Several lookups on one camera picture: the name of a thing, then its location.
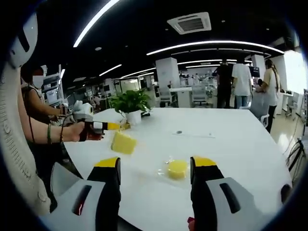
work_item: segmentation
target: bracelet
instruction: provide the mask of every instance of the bracelet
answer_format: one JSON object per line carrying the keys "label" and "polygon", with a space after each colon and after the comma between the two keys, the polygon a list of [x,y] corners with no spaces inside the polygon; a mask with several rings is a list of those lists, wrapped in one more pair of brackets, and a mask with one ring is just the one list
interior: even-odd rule
{"label": "bracelet", "polygon": [[51,129],[51,124],[48,124],[48,130],[47,130],[47,143],[48,144],[51,144],[50,129]]}

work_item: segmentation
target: ceiling vent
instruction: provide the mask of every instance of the ceiling vent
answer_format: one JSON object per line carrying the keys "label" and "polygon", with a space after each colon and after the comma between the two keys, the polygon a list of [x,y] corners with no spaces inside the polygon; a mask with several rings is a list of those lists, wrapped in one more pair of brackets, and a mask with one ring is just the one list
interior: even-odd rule
{"label": "ceiling vent", "polygon": [[167,21],[180,35],[211,30],[208,12],[193,13]]}

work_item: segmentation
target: man in black shirt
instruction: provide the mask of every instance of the man in black shirt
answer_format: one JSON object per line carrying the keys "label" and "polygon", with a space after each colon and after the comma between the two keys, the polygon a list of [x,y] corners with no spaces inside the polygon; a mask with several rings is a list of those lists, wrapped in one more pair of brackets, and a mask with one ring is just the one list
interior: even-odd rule
{"label": "man in black shirt", "polygon": [[230,108],[231,83],[232,69],[224,59],[217,68],[217,108]]}

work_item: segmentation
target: white shirt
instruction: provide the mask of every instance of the white shirt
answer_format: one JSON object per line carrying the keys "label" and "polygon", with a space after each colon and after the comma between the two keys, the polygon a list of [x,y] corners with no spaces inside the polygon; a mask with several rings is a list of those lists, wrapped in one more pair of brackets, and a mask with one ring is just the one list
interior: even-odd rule
{"label": "white shirt", "polygon": [[249,67],[244,64],[234,64],[232,70],[232,77],[237,78],[234,89],[234,94],[237,96],[249,96],[251,73]]}
{"label": "white shirt", "polygon": [[277,75],[277,82],[276,84],[276,76],[274,71],[270,68],[267,69],[264,73],[263,81],[268,85],[266,92],[269,94],[269,105],[276,106],[278,104],[278,97],[280,92],[280,78]]}

